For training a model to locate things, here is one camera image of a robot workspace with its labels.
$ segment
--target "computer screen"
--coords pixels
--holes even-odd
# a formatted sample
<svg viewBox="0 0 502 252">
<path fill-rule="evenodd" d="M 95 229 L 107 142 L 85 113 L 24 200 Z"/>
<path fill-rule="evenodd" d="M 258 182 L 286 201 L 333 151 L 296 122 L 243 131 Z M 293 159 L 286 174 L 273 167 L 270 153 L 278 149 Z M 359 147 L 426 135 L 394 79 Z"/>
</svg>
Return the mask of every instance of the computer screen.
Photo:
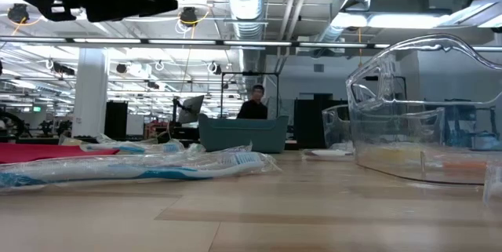
<svg viewBox="0 0 502 252">
<path fill-rule="evenodd" d="M 181 109 L 180 114 L 178 115 L 178 122 L 181 124 L 197 122 L 198 114 L 201 112 L 203 101 L 204 95 L 186 99 L 183 102 L 183 107 L 189 108 L 190 111 Z"/>
</svg>

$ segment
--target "wooden table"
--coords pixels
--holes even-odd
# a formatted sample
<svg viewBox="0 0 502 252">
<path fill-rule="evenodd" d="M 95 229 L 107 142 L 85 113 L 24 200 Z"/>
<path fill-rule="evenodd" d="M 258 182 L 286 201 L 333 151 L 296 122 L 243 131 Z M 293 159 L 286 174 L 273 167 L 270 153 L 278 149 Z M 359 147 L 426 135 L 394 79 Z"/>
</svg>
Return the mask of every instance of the wooden table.
<svg viewBox="0 0 502 252">
<path fill-rule="evenodd" d="M 481 187 L 275 157 L 283 173 L 0 196 L 0 251 L 502 251 Z"/>
</svg>

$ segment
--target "red fabric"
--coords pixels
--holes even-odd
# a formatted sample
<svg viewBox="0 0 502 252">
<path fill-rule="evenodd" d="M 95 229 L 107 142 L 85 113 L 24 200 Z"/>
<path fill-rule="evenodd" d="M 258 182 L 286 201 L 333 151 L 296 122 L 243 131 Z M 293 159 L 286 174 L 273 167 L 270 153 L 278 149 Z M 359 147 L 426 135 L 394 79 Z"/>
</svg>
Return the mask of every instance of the red fabric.
<svg viewBox="0 0 502 252">
<path fill-rule="evenodd" d="M 1 163 L 22 163 L 38 159 L 77 157 L 89 155 L 114 155 L 118 149 L 84 152 L 79 146 L 0 143 Z"/>
</svg>

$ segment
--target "man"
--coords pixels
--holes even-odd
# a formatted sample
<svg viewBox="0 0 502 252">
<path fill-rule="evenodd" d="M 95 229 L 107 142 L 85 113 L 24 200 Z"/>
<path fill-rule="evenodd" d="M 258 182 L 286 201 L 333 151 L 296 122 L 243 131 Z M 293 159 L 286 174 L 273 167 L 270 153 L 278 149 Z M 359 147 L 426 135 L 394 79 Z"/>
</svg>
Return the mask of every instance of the man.
<svg viewBox="0 0 502 252">
<path fill-rule="evenodd" d="M 261 85 L 253 86 L 251 100 L 242 104 L 237 119 L 267 119 L 268 109 L 261 104 L 261 98 L 265 94 L 265 88 Z"/>
</svg>

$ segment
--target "white pillar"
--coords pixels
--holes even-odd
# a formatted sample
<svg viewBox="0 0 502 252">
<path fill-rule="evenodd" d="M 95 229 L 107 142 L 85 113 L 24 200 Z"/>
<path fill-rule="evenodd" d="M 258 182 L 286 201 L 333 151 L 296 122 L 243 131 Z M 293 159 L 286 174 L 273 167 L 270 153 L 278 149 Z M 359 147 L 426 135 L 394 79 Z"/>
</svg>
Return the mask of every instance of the white pillar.
<svg viewBox="0 0 502 252">
<path fill-rule="evenodd" d="M 104 132 L 108 71 L 107 50 L 80 49 L 71 131 L 74 137 L 95 137 Z"/>
<path fill-rule="evenodd" d="M 502 33 L 493 33 L 496 46 L 502 46 Z"/>
</svg>

